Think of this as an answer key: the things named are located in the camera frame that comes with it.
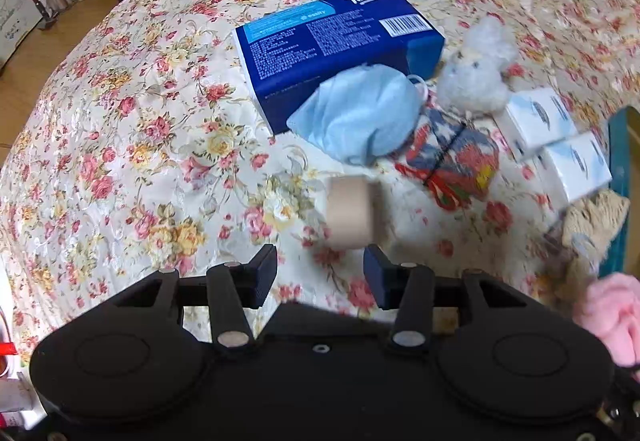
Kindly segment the beige tape roll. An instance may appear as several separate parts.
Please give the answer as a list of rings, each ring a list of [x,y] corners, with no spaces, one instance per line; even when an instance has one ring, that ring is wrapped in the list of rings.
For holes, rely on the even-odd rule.
[[[378,181],[364,175],[337,176],[326,193],[326,242],[335,250],[356,250],[384,239],[384,197]]]

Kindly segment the colourful patterned cloth bundle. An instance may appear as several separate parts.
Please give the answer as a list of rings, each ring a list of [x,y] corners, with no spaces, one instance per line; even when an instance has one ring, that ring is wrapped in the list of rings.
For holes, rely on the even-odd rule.
[[[499,170],[499,147],[472,123],[427,108],[394,166],[425,188],[438,207],[454,211],[486,198]]]

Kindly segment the blue face mask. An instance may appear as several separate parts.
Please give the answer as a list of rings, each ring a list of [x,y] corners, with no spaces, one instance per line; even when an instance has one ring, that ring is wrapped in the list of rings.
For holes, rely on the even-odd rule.
[[[360,65],[323,81],[286,125],[334,160],[369,166],[406,143],[426,94],[426,83],[417,75]]]

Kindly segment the beige crochet doily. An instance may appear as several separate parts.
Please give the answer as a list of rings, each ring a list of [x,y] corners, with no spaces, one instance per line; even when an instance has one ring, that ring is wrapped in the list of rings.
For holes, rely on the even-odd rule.
[[[623,230],[630,199],[606,188],[574,202],[544,234],[555,297],[575,302],[599,277],[612,242]]]

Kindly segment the white tissue pack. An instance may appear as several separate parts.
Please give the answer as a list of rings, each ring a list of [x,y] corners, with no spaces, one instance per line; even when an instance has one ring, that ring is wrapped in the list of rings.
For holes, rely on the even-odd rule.
[[[561,211],[612,181],[608,156],[592,132],[547,146],[535,158],[551,207]]]
[[[577,133],[562,98],[551,88],[514,93],[495,122],[517,161],[533,158],[544,146]]]

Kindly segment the pink plush toy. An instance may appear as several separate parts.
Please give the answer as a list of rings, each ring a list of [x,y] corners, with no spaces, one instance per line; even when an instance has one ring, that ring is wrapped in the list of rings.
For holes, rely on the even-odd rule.
[[[600,339],[616,365],[639,365],[639,279],[613,273],[592,282],[574,305],[573,319]]]

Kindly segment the floral bed cover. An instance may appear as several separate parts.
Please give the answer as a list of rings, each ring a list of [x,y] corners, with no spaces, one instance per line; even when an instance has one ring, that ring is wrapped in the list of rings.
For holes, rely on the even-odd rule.
[[[382,312],[356,251],[326,245],[324,183],[344,164],[271,135],[235,27],[314,0],[125,0],[53,71],[1,170],[1,268],[12,338],[35,346],[138,279],[198,276],[279,253],[254,328],[298,300]],[[639,103],[639,0],[409,0],[454,49],[486,15],[509,27],[515,89],[551,86],[599,138]]]

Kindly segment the blue tissue box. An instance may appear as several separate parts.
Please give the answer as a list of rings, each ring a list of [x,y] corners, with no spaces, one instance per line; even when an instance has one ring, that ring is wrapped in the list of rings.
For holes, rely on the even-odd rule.
[[[243,72],[272,134],[319,84],[359,65],[431,78],[445,37],[408,0],[315,0],[234,30]]]

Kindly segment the gold metal tray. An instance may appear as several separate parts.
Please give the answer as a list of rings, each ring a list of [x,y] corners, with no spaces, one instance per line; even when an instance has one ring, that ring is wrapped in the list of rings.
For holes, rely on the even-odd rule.
[[[608,187],[631,199],[632,179],[634,173],[639,173],[639,112],[631,106],[620,109],[608,120],[608,165],[612,172]],[[627,270],[630,219],[631,210],[628,210],[622,228],[608,248],[606,259],[600,264],[600,277]]]

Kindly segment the white fluffy plush keychain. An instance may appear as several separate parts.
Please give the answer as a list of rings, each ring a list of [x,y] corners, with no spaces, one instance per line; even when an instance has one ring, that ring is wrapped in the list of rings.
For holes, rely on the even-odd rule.
[[[502,112],[511,97],[504,76],[517,58],[512,31],[497,17],[485,16],[469,28],[442,66],[437,104],[466,118]]]

